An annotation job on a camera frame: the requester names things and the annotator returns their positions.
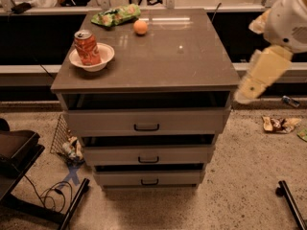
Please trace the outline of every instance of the white bowl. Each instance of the white bowl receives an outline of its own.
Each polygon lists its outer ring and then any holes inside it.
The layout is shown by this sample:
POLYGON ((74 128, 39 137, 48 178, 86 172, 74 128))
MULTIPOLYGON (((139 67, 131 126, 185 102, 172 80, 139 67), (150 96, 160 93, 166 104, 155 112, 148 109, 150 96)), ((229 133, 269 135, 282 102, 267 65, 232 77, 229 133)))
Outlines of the white bowl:
POLYGON ((97 72, 97 71, 104 69, 107 63, 113 59, 115 55, 114 49, 105 43, 97 43, 97 46, 98 46, 98 51, 99 51, 99 54, 102 60, 99 64, 83 65, 76 49, 73 50, 69 55, 70 62, 73 65, 77 67, 81 67, 85 71, 88 71, 88 72, 97 72))

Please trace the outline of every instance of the can top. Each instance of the can top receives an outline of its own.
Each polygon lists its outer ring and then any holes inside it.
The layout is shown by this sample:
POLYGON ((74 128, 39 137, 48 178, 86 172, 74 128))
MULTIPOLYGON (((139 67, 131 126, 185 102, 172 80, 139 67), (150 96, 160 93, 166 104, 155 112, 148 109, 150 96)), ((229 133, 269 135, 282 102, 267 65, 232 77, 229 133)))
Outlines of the can top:
POLYGON ((79 30, 75 33, 77 39, 88 39, 93 35, 89 30, 79 30))

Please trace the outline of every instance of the wire basket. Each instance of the wire basket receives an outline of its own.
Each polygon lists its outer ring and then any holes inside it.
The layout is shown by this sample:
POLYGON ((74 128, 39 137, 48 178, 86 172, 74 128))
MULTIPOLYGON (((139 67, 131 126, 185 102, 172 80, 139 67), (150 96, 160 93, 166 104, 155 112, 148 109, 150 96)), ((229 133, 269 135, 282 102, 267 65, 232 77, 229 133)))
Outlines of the wire basket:
POLYGON ((58 118, 58 123, 56 127, 56 132, 54 135, 54 139, 52 141, 50 153, 57 155, 61 160, 63 160, 65 163, 70 164, 70 159, 67 156, 66 152, 62 148, 63 144, 69 141, 69 138, 71 137, 69 128, 63 118, 63 116, 60 114, 58 118))

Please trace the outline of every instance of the drawer handle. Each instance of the drawer handle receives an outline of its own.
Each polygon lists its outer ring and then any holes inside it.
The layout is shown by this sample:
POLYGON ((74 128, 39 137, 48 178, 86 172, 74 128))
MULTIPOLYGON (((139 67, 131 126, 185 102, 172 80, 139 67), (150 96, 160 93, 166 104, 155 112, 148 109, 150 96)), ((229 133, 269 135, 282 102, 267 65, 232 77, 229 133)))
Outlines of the drawer handle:
POLYGON ((160 124, 156 124, 156 126, 153 128, 142 128, 139 127, 138 125, 134 125, 135 131, 158 131, 159 129, 160 129, 160 124))
POLYGON ((143 179, 141 179, 141 184, 142 186, 155 186, 159 183, 159 179, 157 179, 155 182, 153 183, 144 183, 143 179))
POLYGON ((159 160, 160 160, 159 156, 157 156, 155 160, 142 160, 141 157, 138 157, 138 162, 140 164, 155 164, 159 162, 159 160))

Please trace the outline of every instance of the concrete floor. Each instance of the concrete floor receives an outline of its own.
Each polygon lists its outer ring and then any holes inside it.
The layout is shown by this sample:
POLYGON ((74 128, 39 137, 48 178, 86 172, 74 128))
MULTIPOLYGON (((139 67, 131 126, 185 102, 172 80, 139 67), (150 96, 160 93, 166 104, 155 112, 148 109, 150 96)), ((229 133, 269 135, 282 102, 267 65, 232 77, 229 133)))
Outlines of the concrete floor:
MULTIPOLYGON (((235 104, 219 136, 205 178, 196 188, 102 190, 83 164, 79 181, 90 179, 70 223, 73 230, 138 229, 295 229, 286 199, 277 197, 279 180, 286 180, 296 204, 307 218, 307 143, 296 134, 307 127, 306 100, 292 108, 280 100, 262 100, 249 106, 235 104), (302 121, 289 134, 263 130, 262 116, 297 117, 302 121)), ((27 175, 39 194, 68 175, 67 166, 50 153, 60 107, 54 103, 1 103, 0 116, 11 130, 32 129, 45 151, 27 175)), ((74 193, 80 184, 69 180, 74 193)), ((67 198, 69 191, 63 189, 67 198)), ((34 189, 22 179, 15 196, 40 204, 34 189)), ((55 195, 57 209, 62 198, 55 195)), ((0 229, 57 229, 40 218, 0 207, 0 229)))

